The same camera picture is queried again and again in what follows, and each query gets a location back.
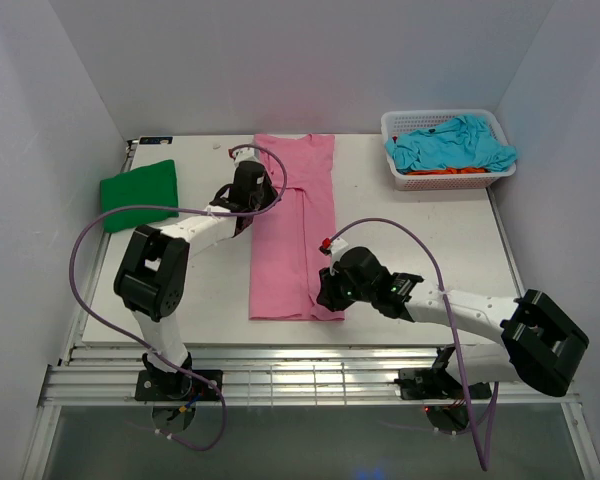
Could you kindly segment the pink t shirt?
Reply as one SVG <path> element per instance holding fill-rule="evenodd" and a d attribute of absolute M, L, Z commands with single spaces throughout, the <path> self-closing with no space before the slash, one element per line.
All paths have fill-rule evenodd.
<path fill-rule="evenodd" d="M 251 226 L 249 318 L 252 320 L 342 321 L 317 303 L 319 271 L 329 265 L 320 251 L 336 232 L 332 169 L 333 135 L 291 139 L 254 136 L 274 187 L 287 187 L 273 209 Z"/>

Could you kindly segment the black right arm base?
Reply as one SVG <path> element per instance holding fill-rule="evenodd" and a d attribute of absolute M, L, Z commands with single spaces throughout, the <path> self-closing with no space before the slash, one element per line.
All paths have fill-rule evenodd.
<path fill-rule="evenodd" d="M 433 429 L 447 435 L 462 435 L 471 432 L 469 402 L 488 400 L 486 410 L 476 421 L 477 426 L 486 425 L 486 432 L 494 427 L 499 387 L 488 382 L 471 384 L 465 396 L 461 383 L 441 369 L 401 369 L 393 383 L 399 389 L 402 400 L 439 400 L 442 405 L 425 405 L 425 415 Z"/>

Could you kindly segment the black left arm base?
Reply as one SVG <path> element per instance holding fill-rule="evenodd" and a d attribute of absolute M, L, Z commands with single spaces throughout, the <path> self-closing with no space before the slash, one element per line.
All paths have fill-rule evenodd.
<path fill-rule="evenodd" d="M 182 433 L 193 423 L 200 406 L 220 400 L 206 382 L 179 372 L 158 378 L 159 381 L 148 370 L 142 370 L 134 392 L 135 401 L 152 407 L 151 421 L 155 430 Z"/>

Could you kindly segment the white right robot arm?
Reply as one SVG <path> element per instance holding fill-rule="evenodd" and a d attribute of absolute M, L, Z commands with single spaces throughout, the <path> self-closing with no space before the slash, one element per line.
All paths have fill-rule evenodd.
<path fill-rule="evenodd" d="M 545 293 L 520 298 L 443 293 L 419 275 L 392 273 L 366 247 L 332 246 L 320 271 L 318 302 L 332 312 L 368 303 L 391 319 L 455 327 L 479 345 L 438 349 L 429 368 L 400 377 L 409 398 L 485 399 L 498 382 L 522 382 L 563 397 L 589 346 L 584 331 Z"/>

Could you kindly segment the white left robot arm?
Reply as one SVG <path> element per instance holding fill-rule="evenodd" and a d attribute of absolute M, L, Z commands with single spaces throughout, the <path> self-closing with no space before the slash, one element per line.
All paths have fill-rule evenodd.
<path fill-rule="evenodd" d="M 255 320 L 342 319 L 317 302 L 320 269 L 328 261 L 316 249 L 335 231 L 330 166 L 287 171 L 257 160 L 238 163 L 231 183 L 217 191 L 202 215 L 164 228 L 137 227 L 114 280 L 114 291 L 138 321 L 149 345 L 146 368 L 159 372 L 158 388 L 185 397 L 190 355 L 174 318 L 184 292 L 190 256 L 218 241 L 253 230 L 249 316 Z"/>

